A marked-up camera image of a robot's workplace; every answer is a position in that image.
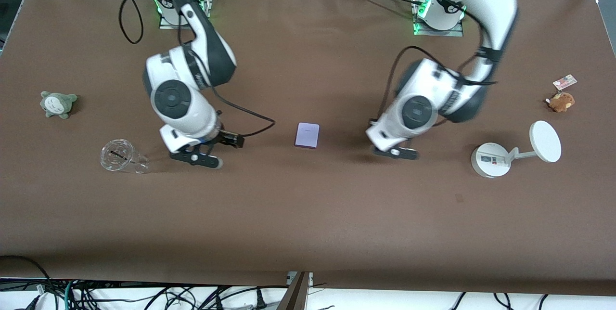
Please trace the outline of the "lavender small card box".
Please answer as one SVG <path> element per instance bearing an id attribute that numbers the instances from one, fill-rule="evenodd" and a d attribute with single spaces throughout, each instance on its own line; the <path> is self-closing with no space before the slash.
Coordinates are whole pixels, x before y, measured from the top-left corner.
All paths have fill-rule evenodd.
<path id="1" fill-rule="evenodd" d="M 319 124 L 298 123 L 294 146 L 308 149 L 317 148 L 320 129 Z"/>

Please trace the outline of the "brown table cover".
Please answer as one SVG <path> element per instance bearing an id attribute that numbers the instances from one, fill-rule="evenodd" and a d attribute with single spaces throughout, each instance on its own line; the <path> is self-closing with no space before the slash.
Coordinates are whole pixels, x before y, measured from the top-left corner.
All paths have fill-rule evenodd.
<path id="1" fill-rule="evenodd" d="M 121 0 L 24 0 L 0 56 L 0 255 L 52 278 L 284 284 L 308 271 L 327 287 L 616 295 L 616 58 L 597 3 L 519 0 L 486 103 L 468 123 L 414 139 L 416 161 L 372 154 L 398 52 L 416 44 L 456 68 L 464 36 L 418 37 L 393 0 L 216 0 L 211 20 L 237 56 L 218 92 L 275 119 L 221 169 L 169 159 L 141 74 L 178 44 L 138 0 L 145 38 L 120 33 Z M 576 103 L 545 99 L 555 80 Z M 46 117 L 42 91 L 75 94 Z M 555 163 L 524 158 L 483 178 L 485 143 L 532 151 L 529 128 L 559 135 Z M 298 123 L 321 127 L 295 147 Z M 145 174 L 101 166 L 128 140 Z"/>

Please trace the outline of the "clear glass cup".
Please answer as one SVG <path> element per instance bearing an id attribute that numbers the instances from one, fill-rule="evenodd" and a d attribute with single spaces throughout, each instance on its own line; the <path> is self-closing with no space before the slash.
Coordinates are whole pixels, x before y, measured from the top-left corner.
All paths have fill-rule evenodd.
<path id="1" fill-rule="evenodd" d="M 149 170 L 149 159 L 125 139 L 108 142 L 101 150 L 100 163 L 112 172 L 145 174 Z"/>

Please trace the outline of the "white round desk lamp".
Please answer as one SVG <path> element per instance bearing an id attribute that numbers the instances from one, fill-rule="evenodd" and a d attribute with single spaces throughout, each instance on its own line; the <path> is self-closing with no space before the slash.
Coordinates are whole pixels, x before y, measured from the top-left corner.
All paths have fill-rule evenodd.
<path id="1" fill-rule="evenodd" d="M 508 151 L 497 143 L 485 143 L 471 154 L 471 165 L 483 178 L 499 178 L 511 169 L 513 161 L 537 157 L 546 163 L 557 162 L 562 155 L 562 145 L 556 130 L 546 121 L 535 121 L 529 128 L 532 151 L 521 152 L 518 147 Z"/>

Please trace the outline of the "aluminium profile beam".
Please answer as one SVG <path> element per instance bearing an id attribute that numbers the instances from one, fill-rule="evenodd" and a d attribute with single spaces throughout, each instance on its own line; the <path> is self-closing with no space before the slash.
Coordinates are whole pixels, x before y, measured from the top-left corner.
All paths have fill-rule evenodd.
<path id="1" fill-rule="evenodd" d="M 308 289 L 314 284 L 313 273 L 289 272 L 288 279 L 291 283 L 276 310 L 306 310 Z"/>

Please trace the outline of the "grey green plush toy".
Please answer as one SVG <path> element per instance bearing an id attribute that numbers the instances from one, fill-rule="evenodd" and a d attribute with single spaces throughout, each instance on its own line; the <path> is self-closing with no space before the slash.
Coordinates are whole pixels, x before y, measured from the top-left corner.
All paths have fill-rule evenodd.
<path id="1" fill-rule="evenodd" d="M 46 117 L 59 116 L 61 119 L 68 119 L 73 104 L 77 101 L 75 94 L 62 94 L 57 92 L 42 91 L 42 100 L 39 105 L 45 112 Z"/>

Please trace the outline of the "brown hamster plush with tag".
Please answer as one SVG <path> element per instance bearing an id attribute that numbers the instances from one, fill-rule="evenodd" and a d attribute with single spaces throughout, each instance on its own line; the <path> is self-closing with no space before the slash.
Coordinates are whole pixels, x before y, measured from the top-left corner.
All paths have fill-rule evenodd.
<path id="1" fill-rule="evenodd" d="M 547 106 L 554 112 L 566 112 L 573 104 L 576 103 L 574 97 L 565 91 L 565 89 L 577 83 L 573 75 L 567 75 L 559 80 L 555 80 L 552 85 L 556 89 L 556 93 L 548 99 L 545 99 Z"/>

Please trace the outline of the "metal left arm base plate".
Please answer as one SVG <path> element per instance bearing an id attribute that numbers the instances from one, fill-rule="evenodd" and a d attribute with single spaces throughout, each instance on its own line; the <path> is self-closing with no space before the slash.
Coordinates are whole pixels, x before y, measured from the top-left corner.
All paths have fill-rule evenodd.
<path id="1" fill-rule="evenodd" d="M 447 13 L 437 0 L 412 0 L 413 29 L 415 35 L 461 37 L 464 12 Z"/>

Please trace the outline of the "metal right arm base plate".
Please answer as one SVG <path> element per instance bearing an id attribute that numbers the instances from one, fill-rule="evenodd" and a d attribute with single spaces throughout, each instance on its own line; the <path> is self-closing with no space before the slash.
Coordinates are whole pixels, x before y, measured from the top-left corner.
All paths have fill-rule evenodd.
<path id="1" fill-rule="evenodd" d="M 180 17 L 176 11 L 172 0 L 153 0 L 160 15 L 161 29 L 189 29 L 189 24 L 184 17 Z M 200 7 L 209 18 L 213 7 L 213 0 L 199 0 Z"/>

